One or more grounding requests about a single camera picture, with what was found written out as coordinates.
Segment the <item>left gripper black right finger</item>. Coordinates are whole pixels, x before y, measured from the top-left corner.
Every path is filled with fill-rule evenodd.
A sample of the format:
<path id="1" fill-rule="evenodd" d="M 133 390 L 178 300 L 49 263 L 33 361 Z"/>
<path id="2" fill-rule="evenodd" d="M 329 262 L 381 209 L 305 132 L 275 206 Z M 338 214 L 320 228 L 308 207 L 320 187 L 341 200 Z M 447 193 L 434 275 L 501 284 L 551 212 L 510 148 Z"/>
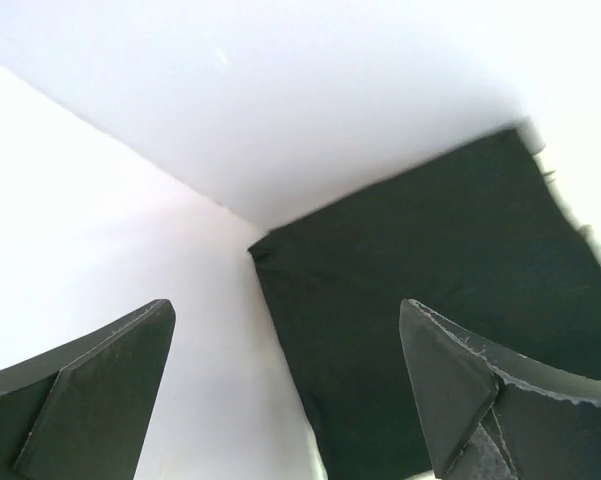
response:
<path id="1" fill-rule="evenodd" d="M 413 396 L 438 479 L 601 479 L 601 381 L 559 370 L 416 300 L 400 311 Z"/>

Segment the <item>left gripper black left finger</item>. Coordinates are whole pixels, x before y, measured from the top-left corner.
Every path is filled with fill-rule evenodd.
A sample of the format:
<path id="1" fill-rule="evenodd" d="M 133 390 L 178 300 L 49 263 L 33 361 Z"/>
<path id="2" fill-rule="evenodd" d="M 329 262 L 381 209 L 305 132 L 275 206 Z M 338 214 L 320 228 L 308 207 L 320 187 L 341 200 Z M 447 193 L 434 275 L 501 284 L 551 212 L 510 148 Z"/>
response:
<path id="1" fill-rule="evenodd" d="M 133 478 L 174 327 L 154 300 L 0 370 L 0 479 Z"/>

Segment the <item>black t-shirt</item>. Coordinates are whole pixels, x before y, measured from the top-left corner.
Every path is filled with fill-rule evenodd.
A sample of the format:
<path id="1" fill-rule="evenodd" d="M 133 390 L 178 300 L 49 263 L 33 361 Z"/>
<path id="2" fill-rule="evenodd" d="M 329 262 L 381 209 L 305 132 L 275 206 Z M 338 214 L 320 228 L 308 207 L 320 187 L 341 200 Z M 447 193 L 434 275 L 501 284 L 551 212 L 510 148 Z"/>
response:
<path id="1" fill-rule="evenodd" d="M 250 254 L 331 479 L 431 467 L 399 336 L 405 299 L 601 380 L 601 266 L 518 127 L 277 228 Z"/>

